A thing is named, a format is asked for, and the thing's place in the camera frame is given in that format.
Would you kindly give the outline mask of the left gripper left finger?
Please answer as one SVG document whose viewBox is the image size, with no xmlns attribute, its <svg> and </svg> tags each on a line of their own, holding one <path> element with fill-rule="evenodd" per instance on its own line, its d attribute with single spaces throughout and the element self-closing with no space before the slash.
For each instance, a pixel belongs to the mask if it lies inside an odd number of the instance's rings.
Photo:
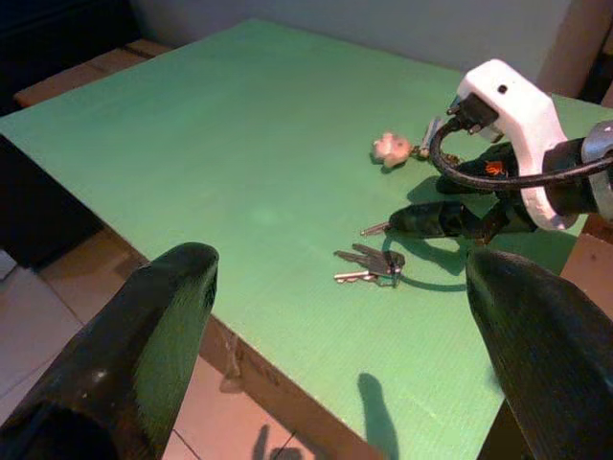
<svg viewBox="0 0 613 460">
<path fill-rule="evenodd" d="M 160 459 L 215 298 L 219 255 L 175 246 L 136 269 L 1 426 L 4 459 Z"/>
</svg>

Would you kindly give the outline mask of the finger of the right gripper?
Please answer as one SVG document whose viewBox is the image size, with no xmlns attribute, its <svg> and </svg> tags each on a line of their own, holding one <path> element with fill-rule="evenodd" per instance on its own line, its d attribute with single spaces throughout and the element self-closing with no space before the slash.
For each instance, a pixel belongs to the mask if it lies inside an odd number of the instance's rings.
<svg viewBox="0 0 613 460">
<path fill-rule="evenodd" d="M 460 201 L 412 204 L 392 213 L 389 231 L 417 239 L 478 238 L 483 223 Z"/>
<path fill-rule="evenodd" d="M 435 184 L 436 191 L 443 195 L 489 195 L 490 190 L 475 189 L 452 181 L 448 176 L 440 176 Z"/>
</svg>

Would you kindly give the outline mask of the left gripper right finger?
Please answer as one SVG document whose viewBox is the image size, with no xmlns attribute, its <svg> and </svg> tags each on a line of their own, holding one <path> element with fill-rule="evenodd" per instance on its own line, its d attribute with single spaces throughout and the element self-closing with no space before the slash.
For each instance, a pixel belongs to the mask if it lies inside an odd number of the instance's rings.
<svg viewBox="0 0 613 460">
<path fill-rule="evenodd" d="M 612 456 L 612 321 L 573 283 L 520 255 L 477 248 L 470 310 L 534 458 Z"/>
</svg>

